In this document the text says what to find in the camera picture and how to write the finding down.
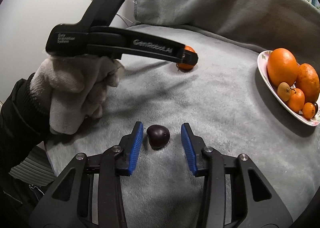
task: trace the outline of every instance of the gloved hand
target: gloved hand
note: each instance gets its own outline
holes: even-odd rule
[[[31,80],[30,92],[50,111],[51,129],[73,134],[86,116],[102,117],[108,86],[117,87],[123,73],[123,65],[108,57],[49,56]]]

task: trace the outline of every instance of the tangerine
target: tangerine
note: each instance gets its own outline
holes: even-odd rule
[[[299,66],[296,88],[302,90],[306,102],[314,103],[318,100],[320,92],[319,77],[311,65],[304,63]]]
[[[312,117],[316,114],[316,108],[311,103],[305,103],[305,105],[302,108],[303,117],[307,120],[310,120]]]
[[[298,113],[304,106],[304,93],[299,88],[291,89],[291,96],[287,101],[287,106]]]
[[[195,50],[193,48],[191,48],[190,46],[186,45],[184,47],[184,49],[196,53]],[[176,65],[177,65],[177,68],[183,69],[183,70],[192,70],[195,66],[195,65],[189,65],[186,63],[177,63]]]
[[[296,58],[286,49],[276,49],[269,55],[267,71],[269,79],[274,86],[278,87],[282,82],[292,86],[298,75]]]

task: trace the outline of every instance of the fruit bowl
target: fruit bowl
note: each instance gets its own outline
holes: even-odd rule
[[[282,104],[282,106],[287,109],[287,111],[292,114],[295,118],[297,118],[300,122],[303,122],[306,125],[309,126],[317,126],[320,123],[320,110],[318,110],[318,112],[316,113],[316,115],[311,118],[310,120],[307,120],[306,118],[304,118],[302,116],[302,112],[300,111],[299,114],[295,113],[294,111],[292,111],[286,104],[285,102],[283,102],[280,97],[277,95],[277,90],[276,88],[270,83],[269,78],[268,78],[268,73],[267,73],[267,62],[268,62],[268,58],[269,55],[272,51],[263,51],[259,54],[258,56],[258,70],[260,72],[260,75],[263,79],[263,81],[265,82],[265,84],[267,85],[267,87],[270,89],[270,91],[273,93],[273,95],[276,97],[276,99],[279,101],[280,104]],[[317,100],[317,104],[320,105],[320,96]]]

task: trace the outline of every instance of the black jacket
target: black jacket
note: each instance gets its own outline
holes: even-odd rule
[[[49,112],[30,94],[30,81],[19,80],[0,112],[0,216],[4,227],[28,227],[37,198],[29,185],[9,175],[49,133]]]

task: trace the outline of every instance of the fleece surface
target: fleece surface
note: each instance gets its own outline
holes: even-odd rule
[[[266,50],[285,47],[320,72],[320,13],[305,0],[135,0],[144,24],[187,24]]]
[[[46,141],[55,174],[79,152],[95,155],[118,144],[136,121],[145,130],[164,125],[171,132],[168,146],[154,151],[145,137],[136,171],[121,178],[127,224],[195,227],[203,179],[191,175],[185,160],[180,128],[188,122],[195,135],[221,153],[248,154],[296,219],[320,184],[319,127],[299,122],[271,94],[257,70],[259,48],[246,49],[203,30],[148,25],[132,30],[190,45],[199,62],[184,73],[175,63],[124,55],[125,76],[109,90],[103,118],[85,121],[72,136]]]

